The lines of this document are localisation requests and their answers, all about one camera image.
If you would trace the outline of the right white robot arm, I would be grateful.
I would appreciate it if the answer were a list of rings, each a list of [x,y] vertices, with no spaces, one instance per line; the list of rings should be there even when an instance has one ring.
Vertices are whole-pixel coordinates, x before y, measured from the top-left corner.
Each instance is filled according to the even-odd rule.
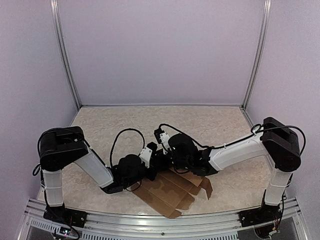
[[[201,145],[195,139],[177,131],[167,136],[161,124],[154,136],[165,153],[172,156],[172,166],[197,176],[211,176],[253,158],[268,156],[273,161],[273,170],[264,192],[263,205],[256,210],[256,218],[266,222],[275,212],[290,184],[293,173],[301,166],[301,155],[306,144],[300,144],[299,127],[284,125],[273,117],[262,124],[254,125],[250,134],[221,146]]]

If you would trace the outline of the brown cardboard box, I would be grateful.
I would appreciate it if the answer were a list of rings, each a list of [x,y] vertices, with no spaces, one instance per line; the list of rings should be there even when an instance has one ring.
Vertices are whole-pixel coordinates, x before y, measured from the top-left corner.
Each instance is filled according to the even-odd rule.
[[[182,211],[187,211],[201,190],[208,200],[213,192],[208,178],[191,172],[179,174],[173,168],[159,172],[154,180],[144,178],[133,188],[134,195],[168,219],[180,217]]]

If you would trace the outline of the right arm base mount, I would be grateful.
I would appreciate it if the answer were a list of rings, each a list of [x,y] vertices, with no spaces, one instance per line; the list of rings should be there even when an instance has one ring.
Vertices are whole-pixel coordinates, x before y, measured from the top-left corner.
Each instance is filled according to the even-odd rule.
[[[282,212],[279,206],[258,207],[239,212],[241,226],[249,227],[259,225],[281,218]]]

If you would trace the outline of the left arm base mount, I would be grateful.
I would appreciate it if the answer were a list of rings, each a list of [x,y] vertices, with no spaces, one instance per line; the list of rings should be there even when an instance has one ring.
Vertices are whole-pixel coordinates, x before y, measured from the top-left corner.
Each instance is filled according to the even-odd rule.
[[[66,208],[64,205],[57,207],[47,205],[43,218],[72,227],[84,228],[87,215],[85,211]]]

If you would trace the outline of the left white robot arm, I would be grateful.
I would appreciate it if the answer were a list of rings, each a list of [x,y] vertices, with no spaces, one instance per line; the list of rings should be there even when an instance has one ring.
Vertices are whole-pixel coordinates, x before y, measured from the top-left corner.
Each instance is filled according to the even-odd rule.
[[[64,207],[62,170],[76,164],[106,194],[115,194],[142,182],[154,181],[165,164],[154,142],[144,143],[139,154],[128,154],[116,165],[106,165],[86,141],[79,126],[57,127],[42,133],[38,139],[39,169],[46,205],[50,214],[63,223],[70,218]]]

